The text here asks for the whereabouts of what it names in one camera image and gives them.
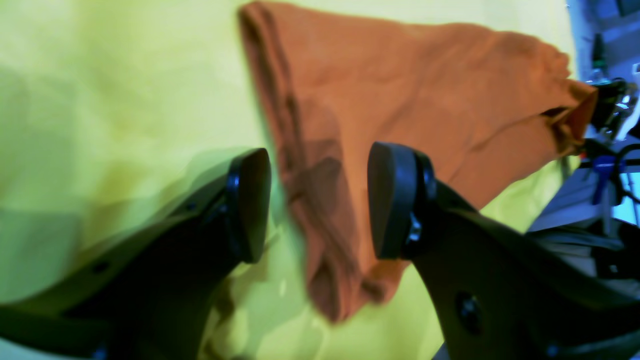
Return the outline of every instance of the yellow cloth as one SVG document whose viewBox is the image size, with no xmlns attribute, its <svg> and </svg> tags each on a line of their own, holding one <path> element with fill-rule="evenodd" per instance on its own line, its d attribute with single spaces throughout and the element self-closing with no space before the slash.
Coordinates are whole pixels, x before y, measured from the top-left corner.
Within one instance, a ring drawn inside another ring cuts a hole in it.
<svg viewBox="0 0 640 360">
<path fill-rule="evenodd" d="M 293 2 L 408 22 L 475 22 L 574 53 L 556 0 Z M 242 3 L 0 4 L 0 301 L 61 279 L 162 216 L 247 147 L 274 154 L 239 41 Z M 560 184 L 551 163 L 483 213 L 524 231 Z M 303 243 L 282 199 L 275 181 L 268 251 L 225 283 L 201 358 L 429 359 L 442 334 L 413 268 L 387 306 L 367 306 L 336 327 L 318 315 L 303 287 Z"/>
</svg>

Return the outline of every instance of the screw hole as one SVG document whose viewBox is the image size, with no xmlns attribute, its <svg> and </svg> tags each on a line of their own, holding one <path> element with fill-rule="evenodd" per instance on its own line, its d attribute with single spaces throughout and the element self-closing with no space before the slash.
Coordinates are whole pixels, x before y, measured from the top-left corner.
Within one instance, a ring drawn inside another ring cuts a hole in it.
<svg viewBox="0 0 640 360">
<path fill-rule="evenodd" d="M 482 333 L 482 311 L 475 296 L 459 293 L 456 296 L 456 310 L 462 325 L 473 335 Z"/>
<path fill-rule="evenodd" d="M 93 267 L 93 273 L 94 274 L 101 274 L 101 273 L 105 272 L 108 268 L 109 268 L 109 263 L 107 263 L 107 262 L 99 263 L 98 265 L 95 265 Z"/>
</svg>

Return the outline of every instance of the yellow surface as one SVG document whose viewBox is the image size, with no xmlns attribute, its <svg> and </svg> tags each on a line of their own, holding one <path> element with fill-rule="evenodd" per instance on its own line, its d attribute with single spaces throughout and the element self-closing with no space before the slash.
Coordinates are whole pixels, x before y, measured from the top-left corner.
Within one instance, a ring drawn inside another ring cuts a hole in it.
<svg viewBox="0 0 640 360">
<path fill-rule="evenodd" d="M 275 158 L 239 43 L 241 3 L 0 1 L 0 300 L 41 290 L 162 216 L 243 149 L 266 146 Z M 476 22 L 573 54 L 558 0 L 295 3 L 409 22 Z M 560 183 L 551 163 L 483 212 L 523 231 Z M 272 198 L 268 251 L 226 283 L 202 359 L 430 359 L 442 334 L 415 270 L 389 305 L 330 326 L 307 300 L 304 244 L 278 181 Z"/>
</svg>

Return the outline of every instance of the black cable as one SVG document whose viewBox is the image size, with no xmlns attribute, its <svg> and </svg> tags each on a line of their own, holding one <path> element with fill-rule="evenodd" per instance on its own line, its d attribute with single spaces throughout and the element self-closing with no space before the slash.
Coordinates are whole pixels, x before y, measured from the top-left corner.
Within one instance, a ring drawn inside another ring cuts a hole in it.
<svg viewBox="0 0 640 360">
<path fill-rule="evenodd" d="M 623 147 L 619 153 L 616 154 L 616 162 L 614 163 L 613 170 L 616 172 L 618 177 L 620 177 L 620 163 L 622 162 L 622 159 L 624 159 L 624 157 L 628 153 L 636 150 L 640 150 L 640 143 L 633 143 L 631 145 L 627 145 Z M 631 199 L 634 202 L 634 205 L 640 204 L 640 199 L 638 199 L 633 193 L 631 193 L 627 189 L 623 188 L 622 194 L 629 197 L 629 199 Z"/>
</svg>

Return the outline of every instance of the orange towel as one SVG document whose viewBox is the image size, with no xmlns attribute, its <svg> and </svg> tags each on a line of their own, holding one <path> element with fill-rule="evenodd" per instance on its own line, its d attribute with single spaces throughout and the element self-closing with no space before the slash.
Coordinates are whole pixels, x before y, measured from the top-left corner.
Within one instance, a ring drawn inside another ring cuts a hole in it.
<svg viewBox="0 0 640 360">
<path fill-rule="evenodd" d="M 513 181 L 575 152 L 595 90 L 536 38 L 471 24 L 334 15 L 282 3 L 240 11 L 289 208 L 307 239 L 310 297 L 332 321 L 391 298 L 406 266 L 374 257 L 373 141 L 425 152 L 482 208 Z"/>
</svg>

